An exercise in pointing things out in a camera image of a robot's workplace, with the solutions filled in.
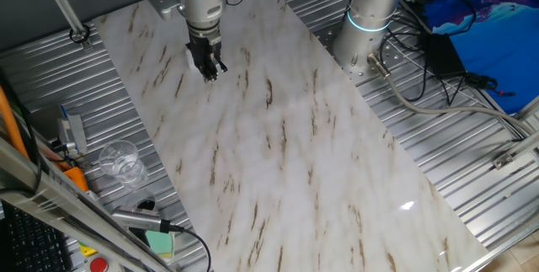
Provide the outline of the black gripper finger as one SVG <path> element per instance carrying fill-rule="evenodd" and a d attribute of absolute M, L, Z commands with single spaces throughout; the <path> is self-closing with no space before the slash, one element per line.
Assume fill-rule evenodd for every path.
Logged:
<path fill-rule="evenodd" d="M 194 61 L 206 83 L 217 80 L 217 69 L 211 54 L 197 54 Z"/>
<path fill-rule="evenodd" d="M 212 46 L 210 51 L 210 68 L 212 74 L 227 72 L 227 66 L 221 61 L 221 47 Z"/>

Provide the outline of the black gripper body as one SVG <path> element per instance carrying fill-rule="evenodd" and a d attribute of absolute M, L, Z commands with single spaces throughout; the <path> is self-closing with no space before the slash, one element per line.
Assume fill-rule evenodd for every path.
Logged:
<path fill-rule="evenodd" d="M 204 61 L 213 55 L 221 59 L 221 33 L 219 22 L 187 22 L 189 32 L 188 49 L 195 61 Z"/>

